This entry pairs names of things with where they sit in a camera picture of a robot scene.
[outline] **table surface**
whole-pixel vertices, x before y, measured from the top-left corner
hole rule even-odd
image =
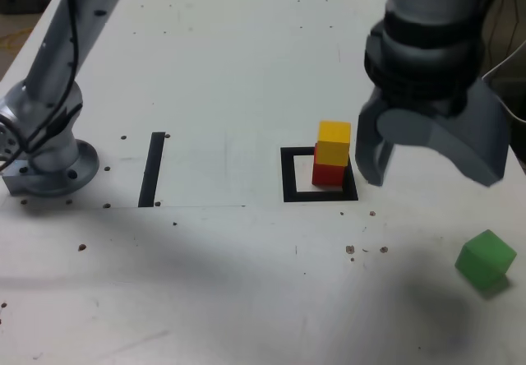
[[[97,176],[26,206],[0,189],[0,363],[524,363],[526,183],[512,152],[487,189],[434,151],[398,147],[376,188],[353,140],[359,201],[283,203],[280,147],[313,146],[322,119],[356,133],[384,5],[121,0],[77,78],[74,132],[99,152]],[[139,209],[152,132],[171,135],[161,207]],[[485,229],[519,254],[491,299],[454,268]]]

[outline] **yellow cube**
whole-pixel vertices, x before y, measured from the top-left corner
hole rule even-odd
[[[348,149],[350,146],[350,122],[320,122],[316,155],[317,164],[347,166]]]

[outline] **white table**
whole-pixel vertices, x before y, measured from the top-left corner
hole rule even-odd
[[[0,93],[27,73],[57,3]],[[359,201],[283,203],[280,147],[313,146],[321,119],[356,133],[384,4],[121,0],[77,78],[94,181],[27,206],[0,190],[0,363],[524,363],[526,181],[512,152],[486,189],[399,147],[376,188],[352,145]],[[139,209],[151,132],[171,135],[162,204]],[[519,254],[492,300],[454,268],[485,229]]]

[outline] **green cube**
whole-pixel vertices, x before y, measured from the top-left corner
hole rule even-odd
[[[502,280],[516,256],[488,229],[464,244],[454,266],[475,288],[486,290]]]

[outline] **red cube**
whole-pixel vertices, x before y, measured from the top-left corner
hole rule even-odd
[[[312,167],[312,185],[342,187],[346,166],[323,165],[316,163],[316,150],[314,147],[314,166]]]

